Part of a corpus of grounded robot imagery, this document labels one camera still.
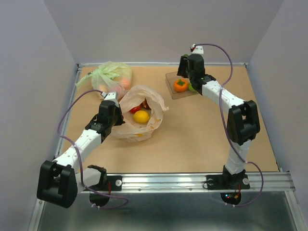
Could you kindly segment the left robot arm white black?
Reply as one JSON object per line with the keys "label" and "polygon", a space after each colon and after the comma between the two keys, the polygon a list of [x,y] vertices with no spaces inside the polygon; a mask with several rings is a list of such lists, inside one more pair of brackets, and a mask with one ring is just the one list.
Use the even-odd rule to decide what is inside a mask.
{"label": "left robot arm white black", "polygon": [[80,137],[53,161],[46,160],[40,167],[37,198],[64,208],[69,208],[77,194],[87,189],[97,192],[110,189],[104,167],[90,165],[84,168],[84,159],[110,135],[113,126],[124,123],[116,99],[105,99],[98,113],[85,126]]}

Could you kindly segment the orange translucent plastic bag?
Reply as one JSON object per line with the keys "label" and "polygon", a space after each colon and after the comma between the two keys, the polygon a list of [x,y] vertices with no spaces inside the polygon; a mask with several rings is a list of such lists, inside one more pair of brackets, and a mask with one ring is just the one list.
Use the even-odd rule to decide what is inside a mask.
{"label": "orange translucent plastic bag", "polygon": [[[147,101],[150,109],[147,112],[150,119],[146,123],[137,123],[133,119],[130,109]],[[152,133],[162,123],[164,112],[168,110],[162,96],[152,88],[145,85],[133,86],[119,103],[125,123],[112,128],[111,136],[126,142],[144,141],[151,137]]]}

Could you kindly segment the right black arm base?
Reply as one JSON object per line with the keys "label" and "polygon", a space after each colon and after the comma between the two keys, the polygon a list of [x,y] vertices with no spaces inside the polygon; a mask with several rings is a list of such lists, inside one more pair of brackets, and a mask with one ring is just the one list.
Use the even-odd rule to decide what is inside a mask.
{"label": "right black arm base", "polygon": [[237,206],[242,199],[241,191],[250,189],[250,183],[245,173],[222,173],[206,175],[202,187],[210,191],[221,191],[220,197],[224,203]]}

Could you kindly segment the red orange fruit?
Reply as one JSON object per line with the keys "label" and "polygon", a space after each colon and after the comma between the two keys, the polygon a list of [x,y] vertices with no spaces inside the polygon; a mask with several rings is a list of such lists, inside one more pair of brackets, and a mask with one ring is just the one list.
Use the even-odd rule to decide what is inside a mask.
{"label": "red orange fruit", "polygon": [[135,114],[137,111],[140,111],[142,109],[141,105],[135,106],[132,109],[130,109],[130,113]]}

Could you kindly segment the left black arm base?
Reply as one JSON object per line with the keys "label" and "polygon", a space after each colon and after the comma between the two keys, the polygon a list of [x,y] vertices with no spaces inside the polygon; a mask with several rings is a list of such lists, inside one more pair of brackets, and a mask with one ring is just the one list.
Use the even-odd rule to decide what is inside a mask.
{"label": "left black arm base", "polygon": [[[122,176],[107,176],[105,180],[99,182],[97,185],[90,186],[92,190],[104,191],[107,194],[111,194],[112,191],[118,192],[122,190]],[[111,199],[109,197],[97,195],[93,192],[89,196],[90,202],[95,205],[105,206]]]}

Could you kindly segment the orange persimmon with green calyx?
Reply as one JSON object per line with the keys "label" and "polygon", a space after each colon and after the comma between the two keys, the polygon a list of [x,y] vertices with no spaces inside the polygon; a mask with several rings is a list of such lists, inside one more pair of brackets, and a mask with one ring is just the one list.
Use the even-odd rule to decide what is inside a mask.
{"label": "orange persimmon with green calyx", "polygon": [[189,83],[184,78],[179,78],[174,82],[174,90],[175,92],[184,92],[189,88]]}

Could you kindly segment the green bumpy fruit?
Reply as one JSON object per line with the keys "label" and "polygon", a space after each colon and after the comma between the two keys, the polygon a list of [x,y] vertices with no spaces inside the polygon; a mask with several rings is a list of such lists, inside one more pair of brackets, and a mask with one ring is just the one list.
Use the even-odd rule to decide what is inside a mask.
{"label": "green bumpy fruit", "polygon": [[196,90],[193,88],[191,82],[189,83],[188,90],[190,90],[191,92],[196,92]]}

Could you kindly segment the yellow fruit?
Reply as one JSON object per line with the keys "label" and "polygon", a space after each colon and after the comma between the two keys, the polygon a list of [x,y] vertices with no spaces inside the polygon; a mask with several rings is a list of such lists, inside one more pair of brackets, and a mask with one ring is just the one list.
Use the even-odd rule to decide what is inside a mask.
{"label": "yellow fruit", "polygon": [[144,123],[148,123],[148,121],[150,120],[150,115],[146,111],[139,110],[134,113],[133,119],[137,123],[144,124]]}

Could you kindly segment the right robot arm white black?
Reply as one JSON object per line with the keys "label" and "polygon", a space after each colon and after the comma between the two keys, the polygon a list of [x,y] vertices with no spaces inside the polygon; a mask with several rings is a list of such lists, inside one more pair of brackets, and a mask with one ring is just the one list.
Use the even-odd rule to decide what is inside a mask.
{"label": "right robot arm white black", "polygon": [[239,182],[237,174],[245,170],[246,156],[251,142],[260,132],[257,104],[245,101],[224,89],[211,75],[205,73],[204,60],[199,54],[180,58],[178,76],[188,78],[192,88],[219,106],[223,127],[230,144],[222,184],[232,188]]}

